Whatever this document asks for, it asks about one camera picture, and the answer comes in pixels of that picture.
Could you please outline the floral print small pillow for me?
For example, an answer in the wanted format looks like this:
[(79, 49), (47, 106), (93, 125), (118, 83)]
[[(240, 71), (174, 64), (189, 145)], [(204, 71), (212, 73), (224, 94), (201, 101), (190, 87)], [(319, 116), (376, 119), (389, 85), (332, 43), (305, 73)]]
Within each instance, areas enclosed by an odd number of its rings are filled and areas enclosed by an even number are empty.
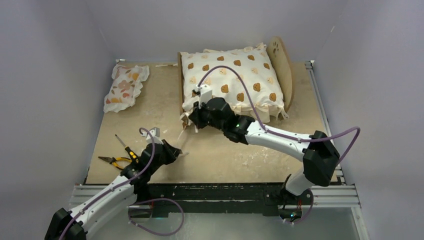
[(150, 75), (148, 66), (133, 67), (116, 64), (112, 69), (112, 85), (104, 97), (103, 112), (118, 113), (135, 105), (136, 98), (141, 94), (143, 83)]

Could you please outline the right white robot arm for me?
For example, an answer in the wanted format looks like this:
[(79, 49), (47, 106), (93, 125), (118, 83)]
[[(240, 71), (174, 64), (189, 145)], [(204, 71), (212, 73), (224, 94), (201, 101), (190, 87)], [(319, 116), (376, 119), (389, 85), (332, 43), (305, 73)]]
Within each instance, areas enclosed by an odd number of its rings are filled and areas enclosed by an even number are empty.
[(251, 116), (236, 114), (221, 97), (207, 103), (195, 102), (188, 118), (198, 129), (213, 127), (234, 143), (266, 147), (302, 162), (302, 168), (282, 187), (283, 192), (293, 196), (300, 196), (312, 186), (329, 186), (340, 160), (324, 132), (317, 130), (308, 135), (266, 126)]

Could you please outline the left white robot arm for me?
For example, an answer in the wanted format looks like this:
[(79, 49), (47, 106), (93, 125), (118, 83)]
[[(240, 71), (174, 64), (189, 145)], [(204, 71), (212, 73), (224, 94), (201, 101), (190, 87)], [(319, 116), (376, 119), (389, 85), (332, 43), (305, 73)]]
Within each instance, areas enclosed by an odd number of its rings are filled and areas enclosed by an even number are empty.
[(163, 165), (173, 163), (183, 152), (165, 140), (150, 142), (140, 155), (133, 155), (108, 186), (86, 202), (56, 211), (50, 221), (46, 240), (89, 240), (107, 222), (141, 196), (149, 200), (148, 182)]

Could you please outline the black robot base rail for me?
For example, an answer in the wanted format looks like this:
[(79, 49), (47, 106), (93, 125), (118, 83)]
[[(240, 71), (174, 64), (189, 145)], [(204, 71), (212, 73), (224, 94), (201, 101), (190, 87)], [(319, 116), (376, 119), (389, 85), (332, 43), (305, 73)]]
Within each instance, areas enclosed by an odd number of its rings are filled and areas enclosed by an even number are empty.
[(142, 205), (154, 200), (153, 217), (166, 218), (183, 210), (197, 214), (261, 214), (300, 218), (313, 202), (311, 190), (294, 196), (282, 182), (262, 183), (150, 183), (138, 190)]

